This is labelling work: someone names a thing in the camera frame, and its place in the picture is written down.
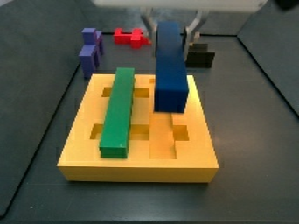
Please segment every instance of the red block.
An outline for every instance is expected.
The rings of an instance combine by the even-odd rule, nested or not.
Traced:
[[[138,49],[141,45],[150,45],[149,40],[142,36],[140,28],[134,28],[132,33],[122,33],[122,29],[116,28],[113,38],[116,45],[130,45],[133,49]]]

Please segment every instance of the square hole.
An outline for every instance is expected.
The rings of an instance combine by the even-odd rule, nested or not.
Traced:
[[[134,98],[149,98],[149,87],[134,87]]]
[[[102,131],[102,124],[94,123],[89,134],[89,139],[98,139]]]
[[[109,97],[112,92],[112,87],[104,87],[101,97]]]
[[[130,124],[129,140],[149,141],[149,125],[146,125],[146,124]]]
[[[172,138],[173,141],[189,141],[186,125],[172,126]]]

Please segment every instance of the table surface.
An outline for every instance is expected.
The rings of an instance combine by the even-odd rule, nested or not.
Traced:
[[[2,221],[299,221],[299,120],[233,37],[201,37],[216,52],[192,69],[218,172],[209,184],[68,182],[56,164],[88,85],[78,70]],[[150,47],[104,37],[98,72],[154,72]]]

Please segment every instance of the blue block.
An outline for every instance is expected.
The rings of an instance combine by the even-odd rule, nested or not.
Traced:
[[[78,53],[78,60],[84,78],[88,79],[98,66],[98,48],[96,45],[84,45]]]
[[[101,35],[101,31],[97,31],[97,49],[98,49],[100,55],[102,55],[104,54],[104,48],[102,48],[102,35]]]
[[[84,45],[97,44],[97,32],[96,28],[84,28],[81,31]]]
[[[174,22],[157,24],[153,111],[182,113],[188,99],[186,70],[180,28]]]

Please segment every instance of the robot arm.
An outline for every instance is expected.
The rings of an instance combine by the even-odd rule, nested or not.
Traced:
[[[173,8],[197,10],[194,19],[184,30],[182,50],[186,59],[193,33],[202,26],[209,11],[254,12],[267,0],[90,0],[98,7],[141,7],[141,19],[152,40],[152,55],[154,56],[156,23],[152,19],[153,8]]]

